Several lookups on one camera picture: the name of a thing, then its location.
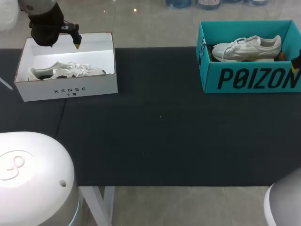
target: white cylinder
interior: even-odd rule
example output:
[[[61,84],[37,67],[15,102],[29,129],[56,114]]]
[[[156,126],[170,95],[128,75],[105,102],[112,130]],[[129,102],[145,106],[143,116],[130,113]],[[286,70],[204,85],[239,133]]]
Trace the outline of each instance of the white cylinder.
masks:
[[[66,149],[38,133],[0,134],[0,226],[79,226],[79,191]]]
[[[13,29],[19,15],[17,0],[0,0],[0,32]]]
[[[47,13],[56,4],[56,0],[18,0],[20,8],[28,15]]]

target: white shoe box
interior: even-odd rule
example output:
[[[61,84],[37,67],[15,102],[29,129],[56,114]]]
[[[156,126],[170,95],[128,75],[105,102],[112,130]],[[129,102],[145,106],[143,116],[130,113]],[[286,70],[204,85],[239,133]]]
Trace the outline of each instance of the white shoe box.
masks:
[[[118,93],[112,34],[86,33],[81,36],[78,50],[70,35],[60,35],[53,47],[39,46],[32,38],[26,40],[15,77],[24,101]],[[90,64],[104,69],[106,75],[28,81],[29,67],[43,69],[56,62]]]

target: shoe sole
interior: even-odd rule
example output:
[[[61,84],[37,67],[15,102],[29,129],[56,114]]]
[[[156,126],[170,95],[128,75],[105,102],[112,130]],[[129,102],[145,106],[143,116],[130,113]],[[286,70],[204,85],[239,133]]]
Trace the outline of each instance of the shoe sole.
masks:
[[[217,61],[222,62],[221,58],[213,56]],[[273,58],[265,58],[265,59],[257,59],[257,60],[227,60],[224,59],[224,62],[274,62],[275,59]]]
[[[214,5],[214,6],[204,5],[204,4],[201,4],[201,3],[199,3],[198,5],[199,5],[202,9],[205,9],[205,10],[214,10],[214,9],[217,9],[217,8],[221,5],[221,2],[218,3],[217,5]]]

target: table leg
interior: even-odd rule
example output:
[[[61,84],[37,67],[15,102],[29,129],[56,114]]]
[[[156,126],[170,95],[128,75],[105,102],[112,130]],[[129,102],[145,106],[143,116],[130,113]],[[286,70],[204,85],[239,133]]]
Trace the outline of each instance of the table leg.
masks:
[[[100,194],[99,188],[94,187],[79,187],[82,192],[88,207],[98,226],[112,226],[112,213],[114,201],[114,187],[105,187],[104,200]]]

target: small hole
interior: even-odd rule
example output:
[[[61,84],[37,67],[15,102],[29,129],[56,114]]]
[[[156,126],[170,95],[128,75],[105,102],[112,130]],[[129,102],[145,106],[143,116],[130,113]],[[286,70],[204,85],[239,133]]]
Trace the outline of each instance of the small hole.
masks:
[[[66,187],[66,186],[67,186],[65,180],[60,180],[59,184],[60,184],[60,186],[62,186],[62,187]]]

